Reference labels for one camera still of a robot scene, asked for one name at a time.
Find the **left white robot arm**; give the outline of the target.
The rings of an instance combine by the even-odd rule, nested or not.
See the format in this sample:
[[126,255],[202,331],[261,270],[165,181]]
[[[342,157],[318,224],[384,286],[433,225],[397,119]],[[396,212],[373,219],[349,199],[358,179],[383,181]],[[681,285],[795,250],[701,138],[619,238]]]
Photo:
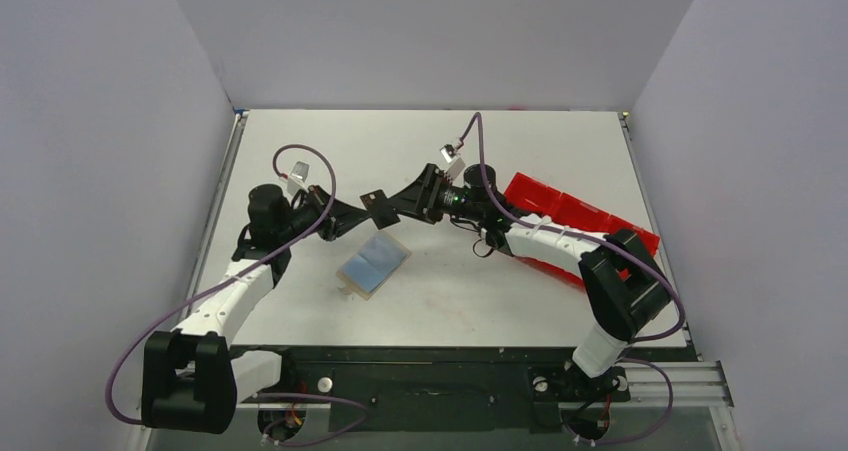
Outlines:
[[248,194],[248,224],[218,291],[171,331],[156,331],[143,349],[141,419],[144,426],[221,434],[236,406],[262,390],[291,398],[298,373],[280,354],[251,351],[234,359],[232,341],[256,305],[281,281],[298,236],[325,241],[368,220],[367,211],[332,199],[319,186],[298,191],[293,206],[283,189],[263,184]]

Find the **beige leather card holder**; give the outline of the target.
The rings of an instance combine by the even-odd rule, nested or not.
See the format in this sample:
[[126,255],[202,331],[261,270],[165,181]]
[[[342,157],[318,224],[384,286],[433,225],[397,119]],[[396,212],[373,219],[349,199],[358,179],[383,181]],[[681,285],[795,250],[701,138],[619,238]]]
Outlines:
[[337,270],[339,291],[369,300],[411,254],[389,233],[376,232]]

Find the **black credit card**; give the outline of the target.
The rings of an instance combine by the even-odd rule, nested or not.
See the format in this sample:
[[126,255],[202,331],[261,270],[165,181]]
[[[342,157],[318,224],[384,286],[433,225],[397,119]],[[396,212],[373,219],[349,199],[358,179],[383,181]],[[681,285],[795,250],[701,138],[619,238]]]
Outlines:
[[382,189],[367,192],[360,200],[378,230],[398,224],[400,217]]

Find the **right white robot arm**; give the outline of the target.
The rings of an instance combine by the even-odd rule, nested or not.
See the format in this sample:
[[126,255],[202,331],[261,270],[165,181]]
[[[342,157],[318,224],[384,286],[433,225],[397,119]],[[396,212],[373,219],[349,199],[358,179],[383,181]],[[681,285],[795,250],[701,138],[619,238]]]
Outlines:
[[379,198],[370,212],[378,228],[403,217],[435,224],[449,216],[471,225],[497,252],[578,277],[595,323],[575,349],[564,384],[578,398],[592,396],[603,386],[604,373],[673,302],[667,279],[633,229],[590,234],[519,208],[497,190],[488,165],[468,167],[463,180],[457,187],[445,171],[428,164],[404,189]]

